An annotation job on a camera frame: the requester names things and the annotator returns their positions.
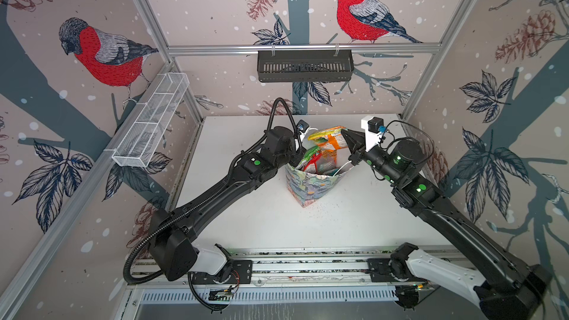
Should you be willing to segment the colourful paper gift bag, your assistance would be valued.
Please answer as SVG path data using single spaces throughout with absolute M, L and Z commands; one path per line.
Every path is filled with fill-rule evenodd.
M 305 171 L 296 170 L 289 164 L 284 168 L 287 189 L 303 208 L 326 196 L 353 167 L 349 161 L 339 164 L 337 151 L 321 153 L 321 157 Z

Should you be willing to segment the bright green snack bag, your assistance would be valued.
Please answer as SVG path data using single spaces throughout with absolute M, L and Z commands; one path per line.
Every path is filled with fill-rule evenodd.
M 319 146 L 313 146 L 306 150 L 305 155 L 302 157 L 300 163 L 295 167 L 296 170 L 305 171 L 310 164 L 313 164 L 321 157 L 321 149 Z

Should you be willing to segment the orange snack packet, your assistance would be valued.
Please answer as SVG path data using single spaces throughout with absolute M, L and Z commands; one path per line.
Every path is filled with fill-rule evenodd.
M 343 126 L 332 127 L 312 133 L 308 140 L 318 146 L 321 151 L 339 151 L 348 147 L 342 131 Z

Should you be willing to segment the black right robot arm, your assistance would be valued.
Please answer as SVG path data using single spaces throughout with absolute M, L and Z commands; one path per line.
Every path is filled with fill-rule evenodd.
M 500 247 L 421 176 L 425 155 L 416 139 L 400 139 L 388 152 L 379 142 L 372 142 L 368 131 L 344 129 L 342 136 L 352 164 L 368 164 L 391 184 L 400 207 L 438 231 L 474 266 L 460 267 L 406 242 L 391 254 L 392 277 L 432 281 L 474 304 L 487 319 L 533 317 L 552 275 L 543 266 L 530 266 Z

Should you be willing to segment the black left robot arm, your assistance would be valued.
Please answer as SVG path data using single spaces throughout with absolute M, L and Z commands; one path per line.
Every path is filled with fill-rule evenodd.
M 305 154 L 302 139 L 309 125 L 300 121 L 297 136 L 286 127 L 277 126 L 265 134 L 265 141 L 233 163 L 233 168 L 213 187 L 193 201 L 171 212 L 154 213 L 149 227 L 148 250 L 159 271 L 175 281 L 188 273 L 206 273 L 218 282 L 228 281 L 234 272 L 233 259 L 220 244 L 203 247 L 193 244 L 199 234 L 223 211 L 243 196 L 274 178 L 280 167 L 299 163 Z

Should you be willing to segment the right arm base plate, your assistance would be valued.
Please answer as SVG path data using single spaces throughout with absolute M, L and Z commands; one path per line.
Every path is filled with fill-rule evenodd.
M 366 274 L 370 276 L 373 283 L 387 282 L 413 282 L 424 283 L 426 279 L 416 277 L 403 261 L 387 258 L 368 259 L 368 269 Z

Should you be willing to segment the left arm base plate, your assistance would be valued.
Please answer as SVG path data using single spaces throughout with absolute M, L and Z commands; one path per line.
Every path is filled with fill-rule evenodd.
M 253 271 L 251 260 L 231 260 L 218 273 L 190 273 L 190 280 L 198 285 L 241 285 L 250 284 Z

